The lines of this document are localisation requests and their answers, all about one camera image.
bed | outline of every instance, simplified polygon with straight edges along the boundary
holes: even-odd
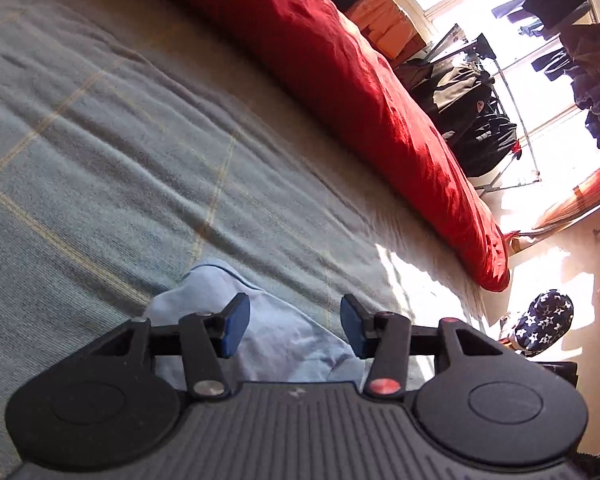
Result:
[[[347,292],[483,328],[454,252],[195,13],[0,0],[0,477],[10,393],[208,256],[339,336]]]

round black joint cover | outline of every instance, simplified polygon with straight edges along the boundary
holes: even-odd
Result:
[[[584,433],[587,407],[567,381],[520,362],[506,371],[492,356],[452,364],[420,389],[416,418],[444,449],[478,464],[525,467],[565,456]]]
[[[23,460],[65,471],[121,465],[158,446],[178,420],[176,391],[124,358],[58,365],[11,397],[5,423]]]

gray blanket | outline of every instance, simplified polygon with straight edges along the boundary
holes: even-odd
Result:
[[[10,393],[208,256],[339,336],[346,292],[482,315],[430,228],[188,10],[0,0],[0,476]]]

red pillow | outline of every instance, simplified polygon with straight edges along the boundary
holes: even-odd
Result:
[[[384,58],[329,0],[185,0],[232,34],[453,247],[487,290],[509,283],[490,211]]]

light blue cloth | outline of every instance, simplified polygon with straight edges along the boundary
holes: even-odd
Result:
[[[365,362],[342,339],[245,280],[216,258],[194,266],[176,288],[159,294],[145,312],[152,325],[176,324],[192,312],[220,312],[238,293],[251,302],[251,319],[236,355],[220,360],[230,384],[268,382],[362,382]],[[180,357],[157,358],[156,373],[185,390]]]

